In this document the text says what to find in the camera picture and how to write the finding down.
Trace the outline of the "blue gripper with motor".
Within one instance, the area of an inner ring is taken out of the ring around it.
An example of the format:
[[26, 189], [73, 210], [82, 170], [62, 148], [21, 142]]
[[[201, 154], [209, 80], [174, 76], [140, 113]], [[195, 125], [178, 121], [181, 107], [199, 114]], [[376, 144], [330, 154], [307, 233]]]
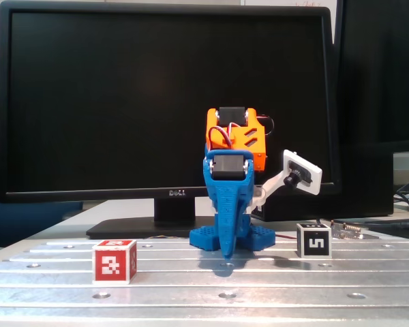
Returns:
[[217, 213], [217, 236], [225, 260], [250, 233], [247, 208], [254, 197], [253, 155], [243, 150], [211, 150], [203, 160], [203, 176]]

